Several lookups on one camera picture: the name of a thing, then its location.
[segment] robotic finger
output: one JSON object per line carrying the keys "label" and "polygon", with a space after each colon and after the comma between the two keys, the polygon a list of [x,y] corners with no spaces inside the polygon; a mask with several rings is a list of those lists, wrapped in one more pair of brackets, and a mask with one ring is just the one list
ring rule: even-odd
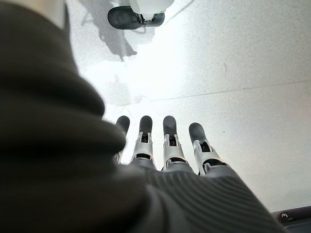
{"label": "robotic finger", "polygon": [[153,158],[151,131],[151,117],[143,116],[140,120],[139,134],[136,140],[131,164],[156,169]]}
{"label": "robotic finger", "polygon": [[210,178],[222,176],[239,178],[237,173],[219,157],[216,150],[209,144],[202,125],[192,123],[189,126],[189,134],[194,157],[199,167],[199,175]]}
{"label": "robotic finger", "polygon": [[[127,116],[121,116],[121,117],[119,117],[119,119],[117,120],[116,126],[118,126],[118,127],[122,130],[122,132],[123,132],[123,134],[124,134],[124,137],[126,137],[128,128],[130,127],[130,119],[129,119]],[[114,160],[115,160],[118,164],[121,163],[122,153],[123,153],[123,151],[120,151],[119,153],[116,153],[116,154],[113,156]]]}
{"label": "robotic finger", "polygon": [[193,173],[192,168],[189,166],[185,159],[181,144],[178,140],[176,120],[172,116],[167,116],[163,120],[164,131],[164,145],[163,145],[163,158],[164,166],[163,171],[186,171]]}

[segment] gray floor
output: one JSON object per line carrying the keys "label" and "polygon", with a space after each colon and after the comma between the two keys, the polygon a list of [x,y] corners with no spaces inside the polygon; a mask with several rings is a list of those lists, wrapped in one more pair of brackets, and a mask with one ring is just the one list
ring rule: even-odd
{"label": "gray floor", "polygon": [[270,211],[311,205],[311,1],[175,0],[161,27],[136,31],[109,25],[117,1],[68,4],[74,56],[104,118],[131,119],[123,163],[150,115],[161,169],[172,115],[195,171],[188,126],[199,122]]}

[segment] dark object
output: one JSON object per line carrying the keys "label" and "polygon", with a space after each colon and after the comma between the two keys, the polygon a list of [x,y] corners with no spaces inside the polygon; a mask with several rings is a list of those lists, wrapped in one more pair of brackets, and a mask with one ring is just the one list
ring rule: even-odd
{"label": "dark object", "polygon": [[152,131],[152,119],[150,116],[143,116],[139,124],[139,132],[143,134],[151,133]]}
{"label": "dark object", "polygon": [[127,135],[128,128],[130,127],[130,119],[127,116],[121,116],[117,120],[116,125],[125,132],[125,135]]}
{"label": "dark object", "polygon": [[189,126],[189,134],[192,144],[195,140],[199,140],[200,143],[204,143],[204,140],[206,140],[204,129],[199,123],[192,123]]}
{"label": "dark object", "polygon": [[158,27],[165,19],[164,13],[155,14],[152,21],[145,21],[130,6],[118,6],[108,12],[108,21],[112,27],[122,30],[135,30],[142,27]]}
{"label": "dark object", "polygon": [[277,211],[272,215],[291,233],[311,232],[311,206]]}
{"label": "dark object", "polygon": [[164,136],[169,134],[170,136],[174,136],[177,134],[176,120],[172,116],[167,116],[163,120],[163,132]]}

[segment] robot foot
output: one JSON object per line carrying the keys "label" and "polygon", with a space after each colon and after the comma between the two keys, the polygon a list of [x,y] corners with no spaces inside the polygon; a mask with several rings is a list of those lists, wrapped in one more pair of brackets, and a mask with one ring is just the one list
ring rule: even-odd
{"label": "robot foot", "polygon": [[136,14],[130,6],[118,6],[108,12],[108,21],[112,27],[122,30],[134,30],[141,27],[158,27],[165,19],[164,13],[155,14],[152,20],[145,20]]}

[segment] black fingertip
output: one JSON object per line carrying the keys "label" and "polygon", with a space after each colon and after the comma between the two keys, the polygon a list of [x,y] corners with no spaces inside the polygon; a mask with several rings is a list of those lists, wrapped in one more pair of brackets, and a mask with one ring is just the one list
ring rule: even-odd
{"label": "black fingertip", "polygon": [[128,128],[130,127],[130,119],[127,116],[121,116],[117,120],[116,125],[127,135]]}
{"label": "black fingertip", "polygon": [[172,116],[166,116],[163,120],[163,132],[166,134],[175,135],[177,134],[176,120]]}
{"label": "black fingertip", "polygon": [[152,131],[152,119],[150,116],[143,116],[139,124],[139,132],[151,133]]}
{"label": "black fingertip", "polygon": [[204,129],[202,125],[200,125],[199,123],[192,123],[189,126],[189,134],[192,144],[194,143],[195,140],[199,140],[200,143],[203,143],[204,140],[206,139]]}

